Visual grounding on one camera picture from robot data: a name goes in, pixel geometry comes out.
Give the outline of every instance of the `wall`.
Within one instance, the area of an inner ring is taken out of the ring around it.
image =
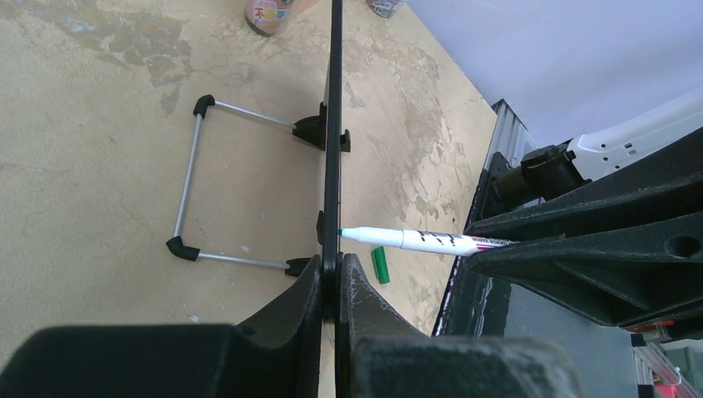
[[[703,85],[703,2],[411,0],[489,103],[537,143],[621,123]]]

